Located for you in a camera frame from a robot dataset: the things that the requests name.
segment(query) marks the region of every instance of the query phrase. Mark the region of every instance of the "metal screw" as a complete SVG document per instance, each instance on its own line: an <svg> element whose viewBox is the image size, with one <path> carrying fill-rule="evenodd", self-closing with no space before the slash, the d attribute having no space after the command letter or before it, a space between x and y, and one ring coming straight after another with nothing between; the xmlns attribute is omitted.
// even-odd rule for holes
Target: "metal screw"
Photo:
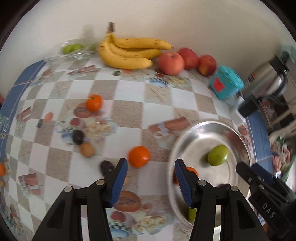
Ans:
<svg viewBox="0 0 296 241"><path fill-rule="evenodd" d="M199 180L198 184L201 186L205 186L207 184L207 182L205 180Z"/></svg>
<svg viewBox="0 0 296 241"><path fill-rule="evenodd" d="M101 186L101 185L103 185L104 183L105 183L105 182L104 182L103 179L99 179L99 180L96 181L96 184L97 184L98 186Z"/></svg>
<svg viewBox="0 0 296 241"><path fill-rule="evenodd" d="M71 187L71 186L66 186L66 187L64 188L64 191L65 191L65 192L70 192L70 191L72 191L72 187Z"/></svg>
<svg viewBox="0 0 296 241"><path fill-rule="evenodd" d="M239 190L237 186L231 186L230 189L234 192L237 192Z"/></svg>

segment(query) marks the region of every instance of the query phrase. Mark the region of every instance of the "banana stem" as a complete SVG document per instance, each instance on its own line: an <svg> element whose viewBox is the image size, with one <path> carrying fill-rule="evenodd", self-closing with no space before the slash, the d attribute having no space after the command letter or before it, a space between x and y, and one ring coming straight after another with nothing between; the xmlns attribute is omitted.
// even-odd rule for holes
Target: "banana stem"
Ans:
<svg viewBox="0 0 296 241"><path fill-rule="evenodd" d="M108 26L108 33L113 33L114 32L114 23L109 22L109 26Z"/></svg>

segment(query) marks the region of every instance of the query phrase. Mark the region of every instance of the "metal bowl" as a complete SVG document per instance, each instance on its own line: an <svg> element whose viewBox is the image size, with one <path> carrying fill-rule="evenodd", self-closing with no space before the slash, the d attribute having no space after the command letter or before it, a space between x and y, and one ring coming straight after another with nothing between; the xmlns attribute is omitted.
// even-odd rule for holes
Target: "metal bowl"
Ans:
<svg viewBox="0 0 296 241"><path fill-rule="evenodd" d="M217 145L226 145L229 149L227 161L213 167L207 162L207 155ZM168 164L168 195L170 204L178 219L189 228L193 222L188 220L188 205L185 203L180 187L173 183L174 165L182 158L185 165L198 172L199 179L208 181L215 187L229 183L237 186L247 197L248 184L235 172L235 166L243 161L250 165L248 149L240 135L229 125L218 120L206 120L196 123L185 131L176 141ZM216 206L215 231L221 225L221 206Z"/></svg>

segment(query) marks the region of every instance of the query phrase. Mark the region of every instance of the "kettle handle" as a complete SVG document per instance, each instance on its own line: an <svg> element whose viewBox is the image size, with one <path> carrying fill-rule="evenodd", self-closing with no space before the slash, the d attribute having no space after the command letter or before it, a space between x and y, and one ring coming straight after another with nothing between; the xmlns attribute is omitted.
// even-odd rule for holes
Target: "kettle handle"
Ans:
<svg viewBox="0 0 296 241"><path fill-rule="evenodd" d="M283 82L281 83L280 87L274 92L273 96L275 98L279 98L283 93L285 93L288 85L288 77L285 71L282 71L282 75L284 77Z"/></svg>

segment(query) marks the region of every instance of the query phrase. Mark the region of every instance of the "white wall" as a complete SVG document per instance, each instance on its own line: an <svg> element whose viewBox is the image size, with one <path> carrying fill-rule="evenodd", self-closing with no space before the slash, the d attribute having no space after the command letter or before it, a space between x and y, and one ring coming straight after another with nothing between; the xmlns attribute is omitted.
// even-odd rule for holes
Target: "white wall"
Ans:
<svg viewBox="0 0 296 241"><path fill-rule="evenodd" d="M155 37L176 49L211 54L244 78L279 50L295 44L259 0L41 0L0 51L0 94L28 65L69 39L102 38L109 21L118 37Z"/></svg>

